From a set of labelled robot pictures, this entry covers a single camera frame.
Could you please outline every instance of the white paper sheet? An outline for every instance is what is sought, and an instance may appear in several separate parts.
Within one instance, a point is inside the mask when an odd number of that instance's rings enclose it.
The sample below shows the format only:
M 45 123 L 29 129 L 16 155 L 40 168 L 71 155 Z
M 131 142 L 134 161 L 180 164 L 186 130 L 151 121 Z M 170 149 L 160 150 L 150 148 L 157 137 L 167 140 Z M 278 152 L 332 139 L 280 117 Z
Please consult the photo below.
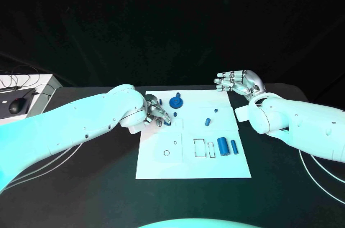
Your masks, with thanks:
M 177 92 L 183 106 L 173 109 L 169 106 L 169 100 Z M 189 90 L 147 91 L 146 94 L 153 94 L 157 99 L 161 99 L 161 108 L 169 113 L 172 125 L 159 127 L 153 122 L 141 131 L 136 178 L 250 178 L 226 93 L 215 90 Z M 206 118 L 211 119 L 208 127 L 205 126 Z M 226 138 L 228 156 L 219 154 L 216 143 L 219 137 Z M 232 152 L 231 140 L 237 144 L 237 155 Z

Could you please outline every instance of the blue battery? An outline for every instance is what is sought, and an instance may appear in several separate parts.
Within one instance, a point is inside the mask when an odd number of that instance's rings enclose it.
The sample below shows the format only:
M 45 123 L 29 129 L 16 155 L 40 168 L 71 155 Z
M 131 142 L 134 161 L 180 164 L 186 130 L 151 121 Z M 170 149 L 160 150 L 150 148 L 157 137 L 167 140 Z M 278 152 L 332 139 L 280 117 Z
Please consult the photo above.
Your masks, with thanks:
M 229 150 L 228 150 L 228 143 L 226 143 L 226 138 L 225 137 L 219 137 L 216 139 L 218 142 L 218 147 L 219 147 L 219 152 L 222 156 L 228 156 L 229 155 Z
M 234 140 L 231 140 L 231 146 L 232 146 L 234 154 L 237 155 L 238 151 L 237 151 L 237 146 L 235 146 L 235 141 Z
M 209 122 L 211 122 L 211 119 L 208 118 L 206 121 L 205 121 L 205 126 L 206 127 L 209 126 Z

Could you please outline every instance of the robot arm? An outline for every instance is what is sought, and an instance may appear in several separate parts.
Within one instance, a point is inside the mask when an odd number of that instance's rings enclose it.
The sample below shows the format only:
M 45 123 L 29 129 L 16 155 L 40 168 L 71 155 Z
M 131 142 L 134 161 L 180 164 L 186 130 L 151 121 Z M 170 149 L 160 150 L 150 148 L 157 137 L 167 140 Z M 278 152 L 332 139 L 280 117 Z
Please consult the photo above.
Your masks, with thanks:
M 250 121 L 254 130 L 278 138 L 309 154 L 345 162 L 345 112 L 336 108 L 283 99 L 265 92 L 257 74 L 234 71 L 218 74 L 218 91 L 244 95 L 248 105 L 235 109 L 238 121 Z
M 107 133 L 120 123 L 131 134 L 154 120 L 170 123 L 153 95 L 117 86 L 55 110 L 0 126 L 0 191 L 39 160 Z

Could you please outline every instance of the robotic hand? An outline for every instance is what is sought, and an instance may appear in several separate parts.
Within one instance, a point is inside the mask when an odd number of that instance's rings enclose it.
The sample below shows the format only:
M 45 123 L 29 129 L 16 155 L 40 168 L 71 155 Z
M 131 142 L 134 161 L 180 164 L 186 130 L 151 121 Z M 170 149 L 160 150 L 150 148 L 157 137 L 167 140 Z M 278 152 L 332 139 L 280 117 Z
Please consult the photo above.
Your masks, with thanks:
M 239 122 L 250 120 L 260 134 L 320 158 L 345 162 L 345 111 L 268 93 L 251 70 L 216 76 L 216 91 L 234 91 L 250 102 L 235 109 Z
M 157 98 L 124 84 L 0 126 L 0 191 L 33 163 L 107 133 L 117 123 L 134 134 L 161 119 L 170 124 Z

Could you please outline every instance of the table surface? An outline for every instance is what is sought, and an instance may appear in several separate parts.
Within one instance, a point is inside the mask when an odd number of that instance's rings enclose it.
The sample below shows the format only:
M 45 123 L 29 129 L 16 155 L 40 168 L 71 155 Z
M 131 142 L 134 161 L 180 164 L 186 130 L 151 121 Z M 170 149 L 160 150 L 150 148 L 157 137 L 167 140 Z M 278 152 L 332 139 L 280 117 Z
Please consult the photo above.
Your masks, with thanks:
M 265 84 L 283 98 L 306 101 L 297 87 Z M 137 87 L 148 90 L 205 86 Z M 110 87 L 59 88 L 49 111 Z M 232 108 L 247 100 L 228 93 Z M 0 227 L 134 228 L 157 221 L 209 218 L 260 227 L 343 227 L 345 209 L 307 176 L 297 149 L 238 123 L 252 178 L 136 180 L 140 133 L 120 125 L 82 144 L 49 174 L 0 195 Z

